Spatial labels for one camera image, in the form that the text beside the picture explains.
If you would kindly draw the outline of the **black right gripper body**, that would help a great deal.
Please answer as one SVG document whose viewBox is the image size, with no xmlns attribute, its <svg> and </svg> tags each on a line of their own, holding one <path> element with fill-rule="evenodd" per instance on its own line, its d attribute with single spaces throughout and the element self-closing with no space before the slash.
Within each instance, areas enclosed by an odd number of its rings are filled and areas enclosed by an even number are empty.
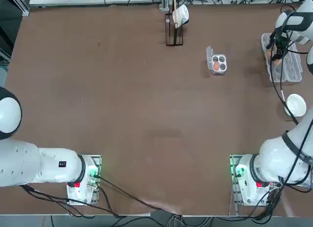
<svg viewBox="0 0 313 227">
<path fill-rule="evenodd" d="M 287 52 L 288 46 L 290 43 L 290 36 L 288 33 L 279 34 L 279 33 L 275 32 L 274 33 L 274 42 L 275 42 L 277 53 Z"/>
</svg>

